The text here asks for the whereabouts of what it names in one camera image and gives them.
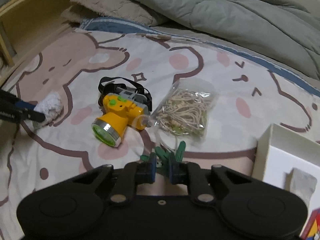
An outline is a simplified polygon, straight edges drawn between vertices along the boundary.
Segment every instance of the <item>pillow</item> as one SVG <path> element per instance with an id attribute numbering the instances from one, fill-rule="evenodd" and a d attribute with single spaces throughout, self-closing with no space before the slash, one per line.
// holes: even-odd
<path id="1" fill-rule="evenodd" d="M 73 21 L 99 16 L 131 20 L 146 26 L 158 26 L 170 21 L 167 17 L 133 0 L 70 0 L 74 5 L 61 16 Z"/>

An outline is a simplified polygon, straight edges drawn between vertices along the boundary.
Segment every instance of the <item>open cardboard box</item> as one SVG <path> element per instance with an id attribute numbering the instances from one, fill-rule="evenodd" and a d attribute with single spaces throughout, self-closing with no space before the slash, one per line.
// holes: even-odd
<path id="1" fill-rule="evenodd" d="M 320 219 L 320 144 L 277 124 L 270 125 L 258 141 L 252 177 L 288 189 L 293 168 L 303 170 L 317 179 L 308 208 L 308 219 L 300 235 L 302 239 L 313 240 L 318 230 L 314 223 L 317 214 Z"/>

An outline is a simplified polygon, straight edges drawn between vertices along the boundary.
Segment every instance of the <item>silver bolt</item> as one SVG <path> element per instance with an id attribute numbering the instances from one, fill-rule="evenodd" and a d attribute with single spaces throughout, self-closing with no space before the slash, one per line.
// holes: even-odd
<path id="1" fill-rule="evenodd" d="M 210 202 L 214 199 L 214 197 L 210 194 L 200 194 L 198 196 L 198 200 L 201 201 L 201 202 Z"/>
<path id="2" fill-rule="evenodd" d="M 159 200 L 158 204 L 164 206 L 167 202 L 165 200 Z"/>
<path id="3" fill-rule="evenodd" d="M 115 194 L 115 195 L 112 195 L 110 200 L 114 203 L 122 203 L 124 201 L 127 200 L 126 196 L 125 195 L 122 195 L 122 194 Z"/>

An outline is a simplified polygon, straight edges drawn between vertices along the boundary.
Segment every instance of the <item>bag of string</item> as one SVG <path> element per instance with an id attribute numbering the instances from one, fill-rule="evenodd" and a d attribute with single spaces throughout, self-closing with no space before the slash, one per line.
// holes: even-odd
<path id="1" fill-rule="evenodd" d="M 173 84 L 153 118 L 161 129 L 173 135 L 202 138 L 217 97 L 211 83 L 199 78 L 182 79 Z"/>

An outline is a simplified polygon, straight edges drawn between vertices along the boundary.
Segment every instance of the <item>bed sheet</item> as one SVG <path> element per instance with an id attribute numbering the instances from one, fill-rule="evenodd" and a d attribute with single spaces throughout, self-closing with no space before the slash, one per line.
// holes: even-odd
<path id="1" fill-rule="evenodd" d="M 122 168 L 154 147 L 150 128 L 128 128 L 119 148 L 94 137 L 91 123 L 102 115 L 97 86 L 103 76 L 141 83 L 151 92 L 154 109 L 176 80 L 212 82 L 220 97 L 210 112 L 206 138 L 201 144 L 187 140 L 184 155 L 202 168 L 220 163 L 250 175 L 257 138 L 271 123 L 320 140 L 320 91 L 271 62 L 187 37 L 78 29 L 43 49 L 6 84 L 30 102 L 57 91 L 64 111 L 39 130 L 27 121 L 0 127 L 0 234 L 5 240 L 23 236 L 15 211 L 34 190 L 103 164 Z M 165 140 L 174 144 L 172 137 Z M 185 187 L 167 185 L 157 175 L 154 185 L 142 185 L 138 193 L 186 194 Z"/>

